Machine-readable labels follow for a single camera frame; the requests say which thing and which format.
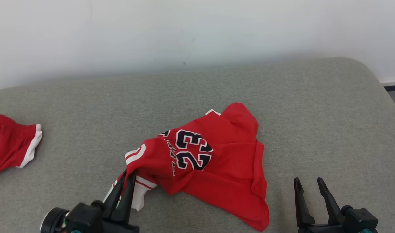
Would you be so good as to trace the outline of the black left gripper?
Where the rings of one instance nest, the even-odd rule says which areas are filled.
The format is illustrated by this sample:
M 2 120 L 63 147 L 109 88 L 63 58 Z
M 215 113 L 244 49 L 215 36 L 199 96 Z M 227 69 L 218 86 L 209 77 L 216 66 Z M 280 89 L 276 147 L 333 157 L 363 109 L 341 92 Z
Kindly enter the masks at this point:
M 115 220 L 103 219 L 103 233 L 139 233 L 140 228 L 128 223 L 134 195 L 137 172 L 124 171 L 112 184 L 104 199 L 104 218 L 110 218 L 115 211 Z

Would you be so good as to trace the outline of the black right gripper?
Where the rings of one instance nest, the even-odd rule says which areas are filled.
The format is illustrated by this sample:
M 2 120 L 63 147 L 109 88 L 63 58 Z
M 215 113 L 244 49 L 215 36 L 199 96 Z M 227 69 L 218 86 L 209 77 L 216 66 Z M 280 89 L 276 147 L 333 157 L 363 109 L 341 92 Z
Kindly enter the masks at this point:
M 343 215 L 335 198 L 329 191 L 323 178 L 317 178 L 318 187 L 321 196 L 326 203 L 326 210 L 328 213 L 328 224 L 314 225 L 315 220 L 310 215 L 307 204 L 304 198 L 304 189 L 298 177 L 294 179 L 294 194 L 295 194 L 295 212 L 296 224 L 298 233 L 361 233 L 363 231 L 363 224 L 344 224 Z

